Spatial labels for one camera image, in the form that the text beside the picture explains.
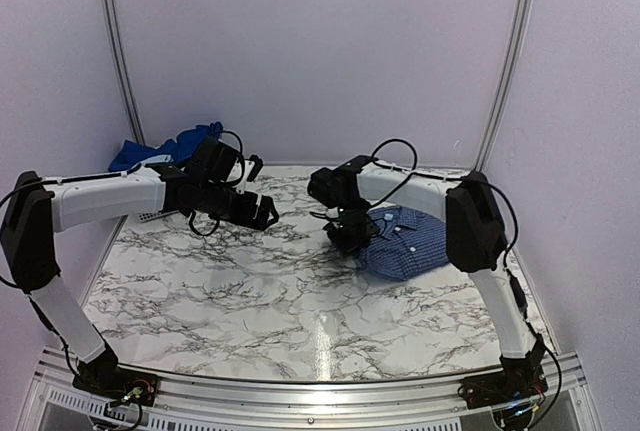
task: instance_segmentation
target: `marble tabletop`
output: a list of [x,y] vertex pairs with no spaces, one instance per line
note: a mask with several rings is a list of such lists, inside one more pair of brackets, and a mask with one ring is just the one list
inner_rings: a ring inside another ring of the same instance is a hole
[[[498,364],[473,283],[445,266],[406,283],[339,256],[309,216],[316,168],[266,167],[250,188],[275,199],[266,232],[223,223],[211,237],[174,214],[128,219],[85,311],[126,363],[266,380],[367,380]],[[196,220],[209,226],[206,216]],[[529,288],[515,259],[512,268]],[[530,318],[546,335],[530,296]]]

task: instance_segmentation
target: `white panel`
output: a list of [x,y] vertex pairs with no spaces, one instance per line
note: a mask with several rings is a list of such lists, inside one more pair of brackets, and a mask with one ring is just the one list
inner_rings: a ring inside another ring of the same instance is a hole
[[221,119],[271,164],[341,162],[397,135],[453,166],[478,151],[515,3],[117,0],[151,144]]
[[[129,130],[100,0],[0,0],[0,36],[0,195],[29,169],[106,170]],[[57,239],[74,296],[113,225],[93,223]],[[2,255],[0,273],[9,273]],[[0,287],[0,315],[0,428],[10,430],[49,334],[19,291]]]
[[640,7],[534,0],[488,173],[521,258],[607,429],[637,429]]

